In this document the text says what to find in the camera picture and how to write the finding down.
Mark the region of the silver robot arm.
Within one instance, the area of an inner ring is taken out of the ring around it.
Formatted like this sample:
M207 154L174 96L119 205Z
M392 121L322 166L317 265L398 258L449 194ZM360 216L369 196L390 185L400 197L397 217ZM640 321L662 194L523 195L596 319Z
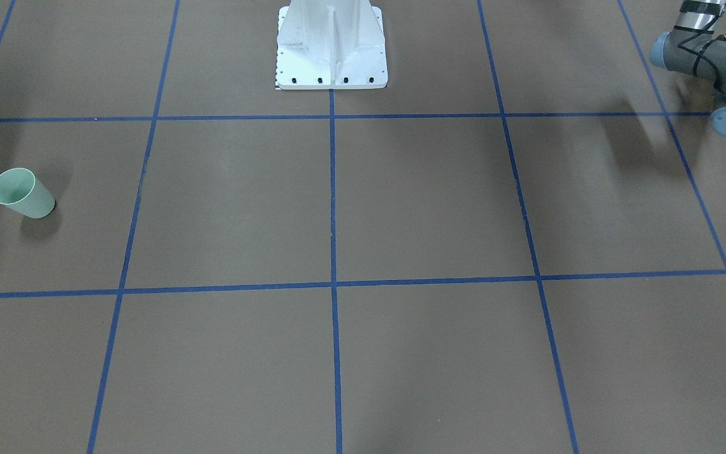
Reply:
M682 1L671 31L660 34L649 52L658 68L709 80L713 87L712 129L726 137L726 34L715 26L726 1Z

